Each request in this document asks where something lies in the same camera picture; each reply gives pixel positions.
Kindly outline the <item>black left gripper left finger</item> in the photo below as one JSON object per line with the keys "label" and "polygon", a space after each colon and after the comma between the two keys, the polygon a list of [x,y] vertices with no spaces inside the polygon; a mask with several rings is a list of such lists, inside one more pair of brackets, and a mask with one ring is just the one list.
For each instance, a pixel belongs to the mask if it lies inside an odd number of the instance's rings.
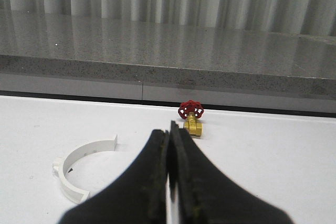
{"label": "black left gripper left finger", "polygon": [[166,223],[169,134],[153,130],[133,163],[107,188],[67,211],[61,223]]}

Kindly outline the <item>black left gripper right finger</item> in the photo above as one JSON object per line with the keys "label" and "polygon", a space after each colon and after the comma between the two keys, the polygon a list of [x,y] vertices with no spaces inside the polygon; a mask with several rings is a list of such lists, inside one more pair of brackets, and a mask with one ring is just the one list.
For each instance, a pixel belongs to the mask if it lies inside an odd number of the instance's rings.
{"label": "black left gripper right finger", "polygon": [[171,122],[167,167],[181,223],[292,223],[281,209],[223,174],[185,129]]}

